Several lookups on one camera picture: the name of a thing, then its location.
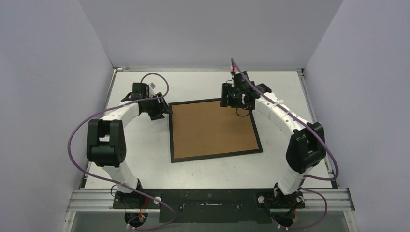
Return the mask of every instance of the white table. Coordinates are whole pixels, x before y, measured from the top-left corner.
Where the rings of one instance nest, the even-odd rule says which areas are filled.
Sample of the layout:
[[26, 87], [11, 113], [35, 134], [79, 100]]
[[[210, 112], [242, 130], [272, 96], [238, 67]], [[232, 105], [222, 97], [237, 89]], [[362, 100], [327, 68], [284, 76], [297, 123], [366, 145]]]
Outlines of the white table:
[[[148, 72], [118, 72], [112, 86], [108, 107], [116, 106], [132, 83], [139, 82]], [[230, 79], [228, 71], [158, 72], [169, 82], [168, 103], [220, 98], [221, 84]], [[297, 72], [248, 72], [256, 84], [265, 83], [296, 114], [311, 121], [308, 105]], [[164, 82], [156, 76], [156, 92], [166, 91]], [[151, 121], [147, 114], [135, 118], [125, 128], [126, 162], [145, 189], [268, 189], [278, 182], [285, 171], [288, 140], [266, 117], [253, 111], [264, 152], [258, 154], [171, 163], [168, 116]], [[90, 172], [109, 178], [92, 163]], [[324, 160], [310, 174], [328, 177]], [[86, 189], [110, 189], [112, 183], [88, 177]], [[305, 188], [331, 188], [329, 181], [308, 178]]]

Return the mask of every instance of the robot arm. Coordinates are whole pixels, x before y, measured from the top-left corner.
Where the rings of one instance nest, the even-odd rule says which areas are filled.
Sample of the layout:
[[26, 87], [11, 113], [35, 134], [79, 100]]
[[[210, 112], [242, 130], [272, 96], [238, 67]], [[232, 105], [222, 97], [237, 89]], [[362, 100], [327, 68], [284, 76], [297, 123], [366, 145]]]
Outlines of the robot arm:
[[[286, 152], [287, 169], [282, 178], [275, 184], [275, 197], [279, 201], [286, 202], [287, 196], [295, 196], [301, 186], [304, 175], [316, 166], [324, 157], [325, 150], [319, 141], [299, 122], [289, 116], [289, 108], [279, 100], [272, 90], [265, 84], [256, 87], [276, 104], [268, 102], [260, 97], [243, 79], [240, 73], [234, 71], [232, 74], [232, 84], [222, 84], [221, 107], [235, 107], [249, 110], [257, 110], [271, 120], [289, 139], [288, 150]], [[307, 123], [318, 135], [324, 139], [323, 127], [319, 123]]]
[[[123, 107], [111, 111], [100, 119], [93, 119], [88, 123], [87, 159], [102, 167], [113, 180], [119, 181], [136, 189], [141, 184], [132, 173], [125, 155], [124, 127], [141, 113], [148, 113], [151, 120], [165, 118], [163, 114], [171, 114], [164, 99], [142, 101], [125, 105], [127, 102], [144, 98], [162, 96], [154, 92], [154, 84], [133, 83], [132, 92], [121, 100]], [[131, 193], [132, 191], [117, 185], [117, 191]]]

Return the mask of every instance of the gray wall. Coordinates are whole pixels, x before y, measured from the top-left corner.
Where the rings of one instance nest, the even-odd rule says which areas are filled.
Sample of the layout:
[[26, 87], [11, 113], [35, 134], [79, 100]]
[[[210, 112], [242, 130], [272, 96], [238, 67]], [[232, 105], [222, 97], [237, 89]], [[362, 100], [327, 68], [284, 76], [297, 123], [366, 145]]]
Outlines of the gray wall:
[[410, 1], [344, 0], [306, 67], [361, 231], [409, 231]]
[[80, 0], [114, 66], [305, 67], [342, 0]]
[[77, 0], [1, 1], [0, 231], [60, 231], [80, 179], [68, 136], [103, 108], [112, 71]]

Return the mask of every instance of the brown board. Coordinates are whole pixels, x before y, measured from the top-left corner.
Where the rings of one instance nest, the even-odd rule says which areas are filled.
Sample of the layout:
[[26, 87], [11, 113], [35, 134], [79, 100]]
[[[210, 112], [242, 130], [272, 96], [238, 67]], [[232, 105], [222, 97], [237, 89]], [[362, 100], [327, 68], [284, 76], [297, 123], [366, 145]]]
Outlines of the brown board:
[[251, 111], [220, 107], [220, 99], [169, 104], [171, 163], [262, 152]]

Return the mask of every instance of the white tabletop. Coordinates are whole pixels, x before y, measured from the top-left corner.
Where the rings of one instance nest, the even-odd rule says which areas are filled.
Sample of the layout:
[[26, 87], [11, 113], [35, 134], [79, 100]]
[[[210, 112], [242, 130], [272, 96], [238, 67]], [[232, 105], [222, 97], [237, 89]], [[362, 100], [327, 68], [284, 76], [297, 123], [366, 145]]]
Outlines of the white tabletop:
[[[132, 91], [132, 83], [139, 82], [148, 72], [118, 72], [108, 107], [116, 106]], [[158, 72], [169, 82], [168, 103], [220, 98], [221, 84], [230, 79], [228, 71]], [[265, 83], [284, 100], [296, 114], [311, 121], [308, 105], [297, 72], [248, 72], [256, 84]], [[166, 91], [164, 82], [156, 76], [145, 79], [153, 82], [155, 91]], [[125, 158], [132, 173], [141, 180], [145, 189], [268, 189], [278, 182], [285, 171], [288, 140], [264, 115], [253, 111], [256, 127], [264, 152], [217, 159], [171, 163], [169, 121], [151, 121], [141, 114], [124, 129], [127, 143]], [[90, 172], [109, 178], [92, 163]], [[322, 160], [310, 174], [328, 177]], [[109, 189], [112, 183], [88, 177], [86, 189]], [[308, 178], [305, 188], [331, 188], [329, 181]]]

